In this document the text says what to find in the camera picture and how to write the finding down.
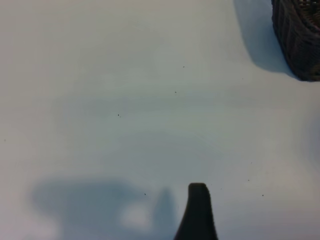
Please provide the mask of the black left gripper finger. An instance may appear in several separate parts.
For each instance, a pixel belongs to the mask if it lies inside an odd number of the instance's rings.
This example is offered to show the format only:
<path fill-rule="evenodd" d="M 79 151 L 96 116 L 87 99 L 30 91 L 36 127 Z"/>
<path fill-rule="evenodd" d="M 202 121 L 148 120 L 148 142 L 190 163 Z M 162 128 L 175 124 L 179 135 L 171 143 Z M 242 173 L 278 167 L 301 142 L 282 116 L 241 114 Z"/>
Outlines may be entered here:
<path fill-rule="evenodd" d="M 188 186 L 186 208 L 175 240 L 217 240 L 211 196 L 204 183 Z"/>

